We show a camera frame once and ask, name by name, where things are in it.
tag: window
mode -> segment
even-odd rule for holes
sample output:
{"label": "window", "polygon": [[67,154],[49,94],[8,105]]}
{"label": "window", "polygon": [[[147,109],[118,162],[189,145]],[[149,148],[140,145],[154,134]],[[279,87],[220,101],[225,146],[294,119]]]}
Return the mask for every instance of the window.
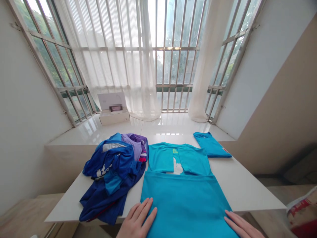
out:
{"label": "window", "polygon": [[157,97],[162,112],[186,112],[209,0],[149,0]]}
{"label": "window", "polygon": [[214,73],[208,86],[205,112],[209,121],[216,123],[226,93],[239,67],[252,25],[264,0],[235,0]]}
{"label": "window", "polygon": [[[186,112],[191,100],[209,0],[149,0],[157,98],[162,112]],[[235,0],[218,62],[207,90],[205,111],[210,121],[238,67],[264,0]]]}
{"label": "window", "polygon": [[51,0],[8,2],[66,115],[76,127],[98,108],[77,67],[54,3]]}

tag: white box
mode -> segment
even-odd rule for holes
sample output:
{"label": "white box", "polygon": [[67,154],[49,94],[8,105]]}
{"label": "white box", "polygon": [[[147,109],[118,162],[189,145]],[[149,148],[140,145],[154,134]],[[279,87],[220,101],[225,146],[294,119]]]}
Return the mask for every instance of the white box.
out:
{"label": "white box", "polygon": [[[99,119],[103,126],[130,120],[124,93],[98,94],[98,99],[101,107]],[[115,104],[121,104],[122,111],[110,112],[109,106]]]}

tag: pile of clothes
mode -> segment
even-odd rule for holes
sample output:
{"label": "pile of clothes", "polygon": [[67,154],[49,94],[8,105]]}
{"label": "pile of clothes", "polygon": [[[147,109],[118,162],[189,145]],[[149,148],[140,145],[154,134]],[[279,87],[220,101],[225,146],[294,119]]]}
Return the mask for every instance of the pile of clothes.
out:
{"label": "pile of clothes", "polygon": [[126,195],[142,177],[148,159],[148,140],[133,133],[116,133],[101,142],[83,174],[94,182],[81,198],[80,221],[96,218],[114,225],[122,215]]}

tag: hand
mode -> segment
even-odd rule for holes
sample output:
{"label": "hand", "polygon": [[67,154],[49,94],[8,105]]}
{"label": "hand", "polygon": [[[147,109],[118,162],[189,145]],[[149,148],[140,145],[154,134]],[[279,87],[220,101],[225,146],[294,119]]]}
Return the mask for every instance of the hand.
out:
{"label": "hand", "polygon": [[231,218],[230,220],[225,217],[225,221],[241,238],[265,238],[261,232],[239,215],[227,210],[225,212]]}
{"label": "hand", "polygon": [[142,204],[135,204],[122,223],[117,238],[145,238],[158,211],[158,209],[155,207],[143,224],[152,206],[152,203],[153,198],[147,198]]}

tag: purple garment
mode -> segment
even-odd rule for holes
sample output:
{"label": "purple garment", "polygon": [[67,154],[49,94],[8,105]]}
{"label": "purple garment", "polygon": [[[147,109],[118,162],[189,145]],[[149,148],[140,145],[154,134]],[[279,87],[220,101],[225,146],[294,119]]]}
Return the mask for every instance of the purple garment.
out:
{"label": "purple garment", "polygon": [[135,142],[131,140],[127,134],[121,134],[121,139],[123,142],[132,145],[134,152],[134,160],[139,161],[139,158],[142,153],[141,142]]}
{"label": "purple garment", "polygon": [[141,152],[141,156],[140,156],[139,161],[145,162],[147,159],[148,139],[144,136],[140,136],[140,135],[133,134],[133,133],[128,133],[127,136],[134,142],[141,142],[142,152]]}

